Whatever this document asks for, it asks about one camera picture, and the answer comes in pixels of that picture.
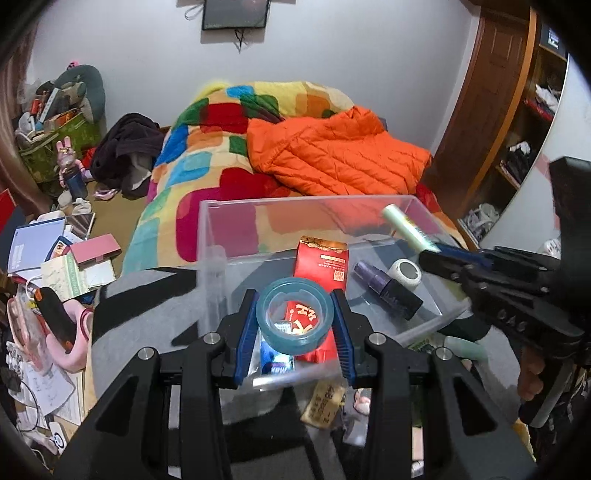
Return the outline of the right hand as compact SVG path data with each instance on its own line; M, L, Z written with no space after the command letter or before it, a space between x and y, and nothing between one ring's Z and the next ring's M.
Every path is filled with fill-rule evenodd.
M534 349L524 346L520 359L520 374L517 391L524 401L531 401L543 390L543 381L540 378L545 368L542 356Z

